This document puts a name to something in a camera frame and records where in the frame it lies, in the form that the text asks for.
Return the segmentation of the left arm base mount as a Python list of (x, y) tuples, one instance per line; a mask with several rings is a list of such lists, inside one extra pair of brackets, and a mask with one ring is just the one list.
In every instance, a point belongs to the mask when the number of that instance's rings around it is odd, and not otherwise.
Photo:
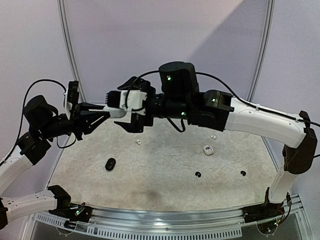
[(56, 208), (48, 210), (50, 214), (69, 219), (70, 222), (88, 223), (90, 221), (92, 207), (85, 203), (72, 203), (71, 196), (59, 185), (49, 186), (47, 190), (53, 193), (53, 197), (56, 200)]

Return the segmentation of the white earbud charging case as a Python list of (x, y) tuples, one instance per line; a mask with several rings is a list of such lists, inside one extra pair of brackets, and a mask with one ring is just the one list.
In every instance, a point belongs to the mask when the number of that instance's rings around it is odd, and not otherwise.
[(214, 154), (214, 150), (209, 144), (207, 144), (203, 146), (203, 153), (206, 156), (212, 156)]

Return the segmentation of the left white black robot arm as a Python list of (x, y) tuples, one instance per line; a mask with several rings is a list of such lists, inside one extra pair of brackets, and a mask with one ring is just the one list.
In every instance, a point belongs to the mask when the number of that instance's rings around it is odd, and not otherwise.
[[(91, 134), (101, 123), (111, 117), (106, 104), (71, 104), (71, 114), (59, 114), (57, 108), (47, 103), (43, 95), (33, 97), (22, 110), (29, 130), (20, 136), (13, 150), (0, 162), (0, 191), (22, 173), (42, 160), (51, 148), (54, 138), (73, 134), (76, 140)], [(33, 213), (49, 211), (71, 221), (87, 222), (91, 215), (89, 207), (73, 204), (71, 196), (59, 185), (52, 185), (40, 192), (21, 197), (0, 199), (0, 227)]]

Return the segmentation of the small white oval case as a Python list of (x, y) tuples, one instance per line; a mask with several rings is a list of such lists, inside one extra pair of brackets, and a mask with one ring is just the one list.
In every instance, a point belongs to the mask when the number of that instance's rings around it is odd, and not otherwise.
[(126, 116), (127, 112), (121, 108), (114, 108), (105, 105), (102, 109), (103, 112), (107, 112), (111, 119), (121, 119)]

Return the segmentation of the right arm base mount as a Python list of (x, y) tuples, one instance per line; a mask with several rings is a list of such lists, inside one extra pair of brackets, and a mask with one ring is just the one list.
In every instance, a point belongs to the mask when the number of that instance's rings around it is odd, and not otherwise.
[(282, 216), (281, 220), (285, 220), (288, 217), (288, 215), (291, 212), (292, 203), (290, 194), (288, 192), (286, 194), (286, 199), (289, 202), (289, 209), (285, 217), (283, 217), (286, 213), (284, 208), (284, 202), (282, 201), (281, 203), (271, 203), (269, 200), (269, 195), (270, 187), (268, 187), (265, 192), (263, 203), (245, 206), (241, 209), (243, 219), (246, 224), (266, 220), (280, 215)]

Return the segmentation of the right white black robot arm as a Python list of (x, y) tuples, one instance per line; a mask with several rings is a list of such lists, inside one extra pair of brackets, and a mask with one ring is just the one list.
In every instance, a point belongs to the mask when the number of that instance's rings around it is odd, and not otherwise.
[(199, 73), (190, 62), (174, 61), (161, 65), (157, 73), (161, 93), (156, 93), (142, 75), (132, 77), (108, 94), (109, 107), (131, 113), (130, 123), (121, 127), (140, 133), (154, 118), (179, 119), (189, 125), (217, 131), (237, 131), (283, 143), (283, 164), (259, 206), (262, 218), (269, 218), (292, 187), (296, 177), (313, 163), (318, 139), (314, 123), (305, 111), (291, 114), (245, 101), (230, 88), (201, 92)]

